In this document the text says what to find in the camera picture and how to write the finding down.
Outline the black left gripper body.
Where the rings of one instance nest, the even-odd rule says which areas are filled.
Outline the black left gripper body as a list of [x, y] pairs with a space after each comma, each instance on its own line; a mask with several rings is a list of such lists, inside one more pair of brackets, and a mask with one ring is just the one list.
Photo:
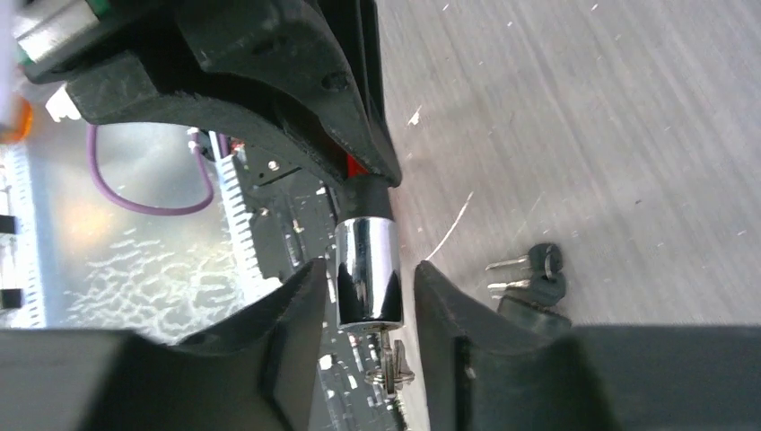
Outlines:
[[13, 1], [15, 55], [33, 84], [65, 82], [124, 53], [166, 79], [188, 66], [178, 16], [190, 1]]

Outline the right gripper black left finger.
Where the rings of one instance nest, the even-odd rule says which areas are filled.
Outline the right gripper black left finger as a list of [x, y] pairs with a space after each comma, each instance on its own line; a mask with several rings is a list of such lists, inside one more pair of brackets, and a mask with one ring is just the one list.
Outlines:
[[4, 430], [305, 430], [323, 259], [177, 345], [130, 330], [3, 330]]

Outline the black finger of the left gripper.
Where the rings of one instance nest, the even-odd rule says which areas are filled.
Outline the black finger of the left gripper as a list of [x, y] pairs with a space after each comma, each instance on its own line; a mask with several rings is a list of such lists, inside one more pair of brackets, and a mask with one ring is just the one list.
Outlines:
[[347, 153], [364, 172], [385, 179], [391, 187], [402, 173], [385, 115], [380, 24], [374, 1], [322, 1], [321, 12], [350, 67], [362, 113], [350, 122], [359, 130], [349, 140]]
[[259, 145], [339, 184], [362, 101], [322, 1], [190, 1], [178, 16], [190, 64], [164, 79], [130, 53], [67, 81], [93, 125], [195, 126]]

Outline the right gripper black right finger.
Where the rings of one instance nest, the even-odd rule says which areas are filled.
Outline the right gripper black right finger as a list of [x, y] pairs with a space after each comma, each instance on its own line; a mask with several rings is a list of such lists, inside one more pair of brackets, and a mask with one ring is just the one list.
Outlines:
[[757, 326], [576, 326], [539, 334], [432, 263], [415, 269], [434, 430], [757, 430]]

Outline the black Kaijing padlock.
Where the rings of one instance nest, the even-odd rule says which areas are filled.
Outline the black Kaijing padlock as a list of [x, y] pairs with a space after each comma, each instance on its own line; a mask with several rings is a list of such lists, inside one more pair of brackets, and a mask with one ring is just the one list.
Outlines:
[[546, 339], [560, 337], [573, 325], [563, 315], [536, 308], [510, 296], [500, 300], [497, 312], [511, 324]]

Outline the small silver key bunch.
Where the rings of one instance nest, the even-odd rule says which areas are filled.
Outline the small silver key bunch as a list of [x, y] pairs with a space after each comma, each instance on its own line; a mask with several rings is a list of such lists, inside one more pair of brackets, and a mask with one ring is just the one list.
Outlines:
[[392, 340], [387, 330], [378, 334], [380, 342], [380, 367], [365, 373], [368, 384], [380, 386], [385, 397], [394, 400], [406, 384], [415, 379], [415, 373], [409, 368], [405, 345], [401, 339]]

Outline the black-headed key bunch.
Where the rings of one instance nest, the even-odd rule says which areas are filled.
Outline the black-headed key bunch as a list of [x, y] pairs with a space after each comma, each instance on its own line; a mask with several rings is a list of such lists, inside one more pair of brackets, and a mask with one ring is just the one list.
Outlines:
[[512, 297], [538, 308], [556, 306], [567, 292], [567, 281], [563, 273], [564, 254], [553, 242], [533, 245], [526, 253], [514, 258], [493, 262], [486, 271], [520, 267], [529, 272], [527, 278], [496, 282], [487, 286], [494, 298]]

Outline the red cable lock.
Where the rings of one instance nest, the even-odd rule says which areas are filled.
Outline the red cable lock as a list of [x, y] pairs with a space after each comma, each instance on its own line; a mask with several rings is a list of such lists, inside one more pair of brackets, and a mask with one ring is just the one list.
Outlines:
[[404, 325], [404, 305], [389, 184], [346, 159], [335, 229], [337, 323], [354, 332], [396, 330]]

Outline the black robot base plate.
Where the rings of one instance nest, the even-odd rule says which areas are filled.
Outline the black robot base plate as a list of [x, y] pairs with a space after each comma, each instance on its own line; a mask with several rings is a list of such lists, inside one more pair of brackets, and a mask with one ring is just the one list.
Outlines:
[[311, 429], [407, 429], [400, 393], [389, 400], [380, 386], [364, 380], [367, 371], [380, 367], [379, 331], [354, 332], [337, 323], [339, 191], [227, 136], [197, 128], [189, 134], [218, 172], [247, 299], [263, 299], [308, 261], [324, 260], [327, 292], [314, 360]]

